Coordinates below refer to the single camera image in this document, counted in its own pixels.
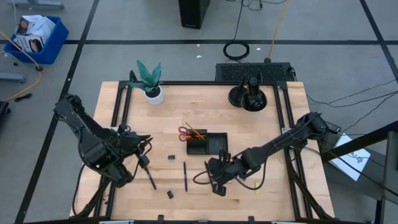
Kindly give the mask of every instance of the black pen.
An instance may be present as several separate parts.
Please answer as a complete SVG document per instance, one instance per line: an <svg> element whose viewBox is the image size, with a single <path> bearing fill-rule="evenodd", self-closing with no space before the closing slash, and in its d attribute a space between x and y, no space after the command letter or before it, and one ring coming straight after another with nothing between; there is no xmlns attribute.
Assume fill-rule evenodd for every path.
<svg viewBox="0 0 398 224"><path fill-rule="evenodd" d="M187 166L184 162L184 181L185 181L185 192L188 192L188 183L187 183Z"/></svg>
<svg viewBox="0 0 398 224"><path fill-rule="evenodd" d="M152 176L150 175L150 173L149 173L149 170L148 170L148 168L144 168L144 170L147 172L147 174L148 174L148 177L149 177L149 180L150 180L150 183L152 184L152 186L154 187L154 189L156 190L156 185L155 185L155 182L154 182L154 180L153 180L153 178L152 178Z"/></svg>

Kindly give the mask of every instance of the black computer tower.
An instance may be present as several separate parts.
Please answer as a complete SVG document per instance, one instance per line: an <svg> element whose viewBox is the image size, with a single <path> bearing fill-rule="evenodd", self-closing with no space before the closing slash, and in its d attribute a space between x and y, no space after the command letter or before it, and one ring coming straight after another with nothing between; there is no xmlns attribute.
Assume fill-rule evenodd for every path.
<svg viewBox="0 0 398 224"><path fill-rule="evenodd" d="M200 29L210 0L178 0L181 25Z"/></svg>

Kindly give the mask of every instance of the potted plant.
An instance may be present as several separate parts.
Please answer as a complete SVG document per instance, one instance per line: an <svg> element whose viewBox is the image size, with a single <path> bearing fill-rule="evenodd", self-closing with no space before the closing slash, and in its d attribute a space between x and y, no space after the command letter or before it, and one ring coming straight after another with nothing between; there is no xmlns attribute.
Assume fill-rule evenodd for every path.
<svg viewBox="0 0 398 224"><path fill-rule="evenodd" d="M141 77L142 83L138 82L128 82L127 84L140 88L145 91L145 96L148 99L148 102L152 105L160 104L164 99L164 94L162 91L162 87L160 84L160 76L162 74L162 67L160 67L160 63L156 68L152 71L152 74L148 72L145 65L137 60L137 66L139 71L139 76Z"/></svg>

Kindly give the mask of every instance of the blue bin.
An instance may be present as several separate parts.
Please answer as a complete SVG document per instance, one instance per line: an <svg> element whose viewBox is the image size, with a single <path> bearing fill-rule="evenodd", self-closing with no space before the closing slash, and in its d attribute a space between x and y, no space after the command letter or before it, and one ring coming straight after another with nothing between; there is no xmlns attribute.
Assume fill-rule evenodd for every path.
<svg viewBox="0 0 398 224"><path fill-rule="evenodd" d="M44 48L39 53L27 52L37 63L51 65L54 63L62 45L68 37L69 31L61 22L61 18L57 16L46 16L55 23L54 30L48 37ZM12 54L15 58L25 63L33 63L24 53L16 49L10 42L4 47L4 51Z"/></svg>

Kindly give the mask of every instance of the scissors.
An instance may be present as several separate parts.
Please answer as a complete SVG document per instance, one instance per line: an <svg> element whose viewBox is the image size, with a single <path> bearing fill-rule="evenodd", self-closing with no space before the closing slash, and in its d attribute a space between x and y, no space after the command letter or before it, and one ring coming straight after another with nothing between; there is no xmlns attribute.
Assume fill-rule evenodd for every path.
<svg viewBox="0 0 398 224"><path fill-rule="evenodd" d="M184 127L184 126L180 126L180 127L178 128L178 131L179 131L179 133L180 133L180 134L178 135L178 140L184 142L184 141L186 141L186 140L192 138L191 133L189 133L188 128L186 128L186 127Z"/></svg>

